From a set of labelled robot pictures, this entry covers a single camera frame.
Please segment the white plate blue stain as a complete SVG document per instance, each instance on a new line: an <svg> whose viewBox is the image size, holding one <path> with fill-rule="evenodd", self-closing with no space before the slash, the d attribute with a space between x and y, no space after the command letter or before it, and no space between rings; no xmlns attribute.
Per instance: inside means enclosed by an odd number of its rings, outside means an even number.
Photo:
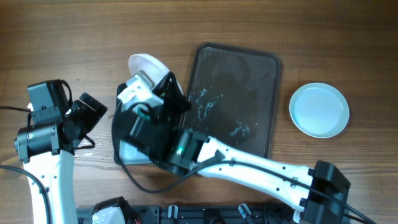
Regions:
<svg viewBox="0 0 398 224"><path fill-rule="evenodd" d="M130 56L128 67L133 76L139 70L143 70L156 86L170 70L157 58L149 54L134 54Z"/></svg>

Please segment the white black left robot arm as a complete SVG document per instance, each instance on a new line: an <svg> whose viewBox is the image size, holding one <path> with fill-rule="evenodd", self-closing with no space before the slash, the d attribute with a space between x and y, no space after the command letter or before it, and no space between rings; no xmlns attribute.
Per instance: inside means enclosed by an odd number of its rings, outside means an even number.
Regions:
<svg viewBox="0 0 398 224"><path fill-rule="evenodd" d="M72 99L64 80L27 88L32 111L19 130L14 147L30 174L35 223L77 223L73 169L75 151L96 126L107 107L87 93Z"/></svg>

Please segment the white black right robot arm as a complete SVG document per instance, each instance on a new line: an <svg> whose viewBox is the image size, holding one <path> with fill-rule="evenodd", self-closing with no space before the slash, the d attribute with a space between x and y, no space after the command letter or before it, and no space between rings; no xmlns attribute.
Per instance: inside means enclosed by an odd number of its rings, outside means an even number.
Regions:
<svg viewBox="0 0 398 224"><path fill-rule="evenodd" d="M271 195L294 210L296 223L341 223L351 186L333 165L288 165L235 149L217 138L182 129L191 108L173 73L154 83L139 71L117 96L112 140L126 142L151 163L185 180L224 179Z"/></svg>

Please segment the black tray with soapy water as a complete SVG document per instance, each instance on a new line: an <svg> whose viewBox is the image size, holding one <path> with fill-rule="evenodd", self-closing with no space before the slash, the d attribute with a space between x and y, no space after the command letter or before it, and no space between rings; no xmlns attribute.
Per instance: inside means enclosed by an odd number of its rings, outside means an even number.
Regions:
<svg viewBox="0 0 398 224"><path fill-rule="evenodd" d="M150 159L138 149L127 142L120 141L119 144L119 160L114 157L114 161L117 164L122 162L125 165L143 165L151 164Z"/></svg>

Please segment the brown plastic serving tray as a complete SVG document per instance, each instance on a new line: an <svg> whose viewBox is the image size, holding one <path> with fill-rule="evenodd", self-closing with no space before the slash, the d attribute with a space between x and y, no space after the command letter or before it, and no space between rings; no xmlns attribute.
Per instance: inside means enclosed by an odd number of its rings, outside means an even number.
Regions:
<svg viewBox="0 0 398 224"><path fill-rule="evenodd" d="M272 145L282 63L266 51L207 42L199 46L187 88L194 129L267 158Z"/></svg>

